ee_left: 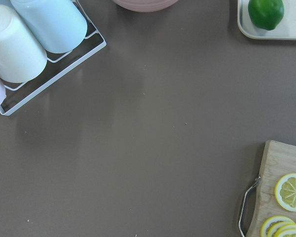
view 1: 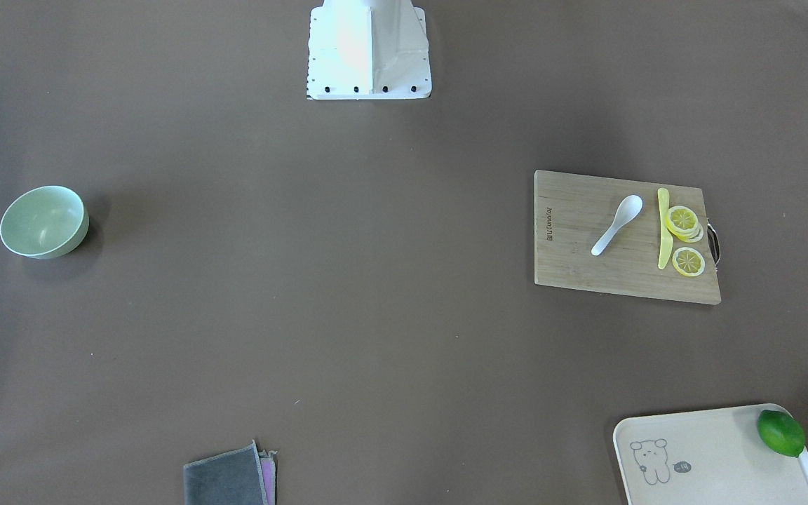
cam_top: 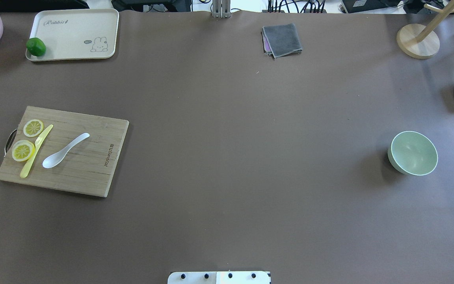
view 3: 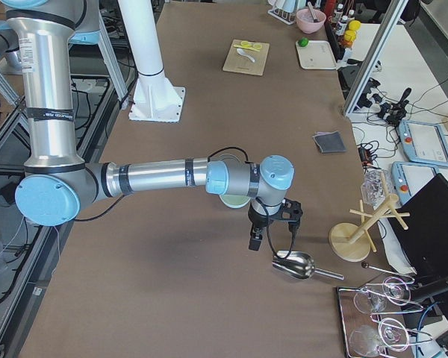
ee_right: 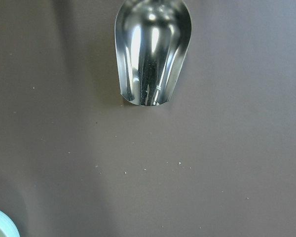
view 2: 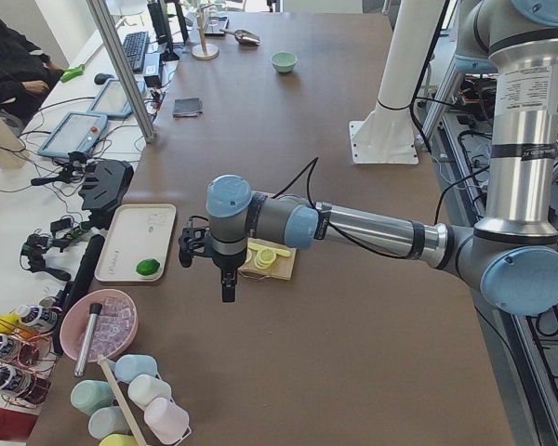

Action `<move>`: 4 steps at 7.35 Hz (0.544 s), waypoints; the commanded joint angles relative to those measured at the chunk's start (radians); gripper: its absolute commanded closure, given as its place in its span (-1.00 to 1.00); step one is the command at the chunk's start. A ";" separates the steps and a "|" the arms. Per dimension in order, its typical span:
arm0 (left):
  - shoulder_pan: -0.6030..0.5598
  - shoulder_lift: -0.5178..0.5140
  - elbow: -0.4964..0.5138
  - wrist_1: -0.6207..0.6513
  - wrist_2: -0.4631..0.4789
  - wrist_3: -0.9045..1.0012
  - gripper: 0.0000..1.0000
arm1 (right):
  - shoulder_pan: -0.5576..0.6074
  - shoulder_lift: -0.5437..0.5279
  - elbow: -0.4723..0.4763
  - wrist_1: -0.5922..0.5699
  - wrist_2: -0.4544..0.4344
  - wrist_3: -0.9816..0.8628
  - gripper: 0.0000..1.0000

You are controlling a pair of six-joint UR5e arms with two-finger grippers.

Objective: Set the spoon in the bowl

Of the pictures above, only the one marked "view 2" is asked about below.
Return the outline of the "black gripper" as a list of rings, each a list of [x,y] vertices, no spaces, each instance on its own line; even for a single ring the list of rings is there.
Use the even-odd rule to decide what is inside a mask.
[[[222,302],[234,302],[237,271],[243,265],[243,241],[226,243],[214,240],[212,247],[213,262],[221,270]]]

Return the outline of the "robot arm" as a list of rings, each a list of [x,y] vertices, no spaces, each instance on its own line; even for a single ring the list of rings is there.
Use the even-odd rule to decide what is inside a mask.
[[[498,71],[484,216],[472,228],[425,225],[271,198],[241,177],[218,177],[207,189],[207,239],[224,301],[235,299],[248,238],[304,249],[343,237],[455,275],[510,314],[535,316],[558,304],[558,233],[548,218],[558,154],[558,1],[465,3],[457,55],[486,57]]]

